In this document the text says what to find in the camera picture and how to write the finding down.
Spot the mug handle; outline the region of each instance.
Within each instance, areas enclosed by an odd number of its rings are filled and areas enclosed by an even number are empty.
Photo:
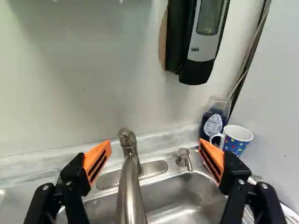
[[[221,138],[221,140],[220,140],[220,145],[219,145],[219,149],[223,149],[223,145],[224,145],[224,140],[225,140],[225,136],[223,135],[223,134],[221,134],[221,133],[218,133],[218,134],[214,134],[214,135],[212,135],[211,137],[210,137],[210,143],[212,143],[212,139],[214,138],[214,137],[217,137],[217,136],[219,136],[220,138]]]

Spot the soap dispenser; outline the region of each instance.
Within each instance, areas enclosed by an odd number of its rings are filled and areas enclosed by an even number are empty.
[[[232,101],[227,97],[211,96],[206,105],[206,110],[202,115],[199,129],[199,137],[209,141],[210,136],[222,133],[224,126],[228,122]],[[219,145],[220,139],[214,138],[216,145]]]

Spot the cup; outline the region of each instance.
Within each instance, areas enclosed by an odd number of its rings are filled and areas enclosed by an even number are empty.
[[[238,125],[226,125],[223,134],[218,133],[210,137],[211,143],[216,136],[221,137],[219,148],[223,151],[231,151],[236,156],[240,156],[253,140],[252,132]]]

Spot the black soap dispenser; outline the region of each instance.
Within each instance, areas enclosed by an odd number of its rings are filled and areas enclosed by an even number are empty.
[[[165,69],[188,85],[211,75],[230,0],[169,0]]]

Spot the white wall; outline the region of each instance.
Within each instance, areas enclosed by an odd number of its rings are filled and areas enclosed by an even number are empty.
[[[0,156],[200,119],[209,96],[232,85],[263,1],[231,0],[202,86],[161,68],[167,2],[0,0]]]
[[[299,211],[299,1],[272,0],[251,68],[230,118],[254,139],[242,155],[253,173]]]

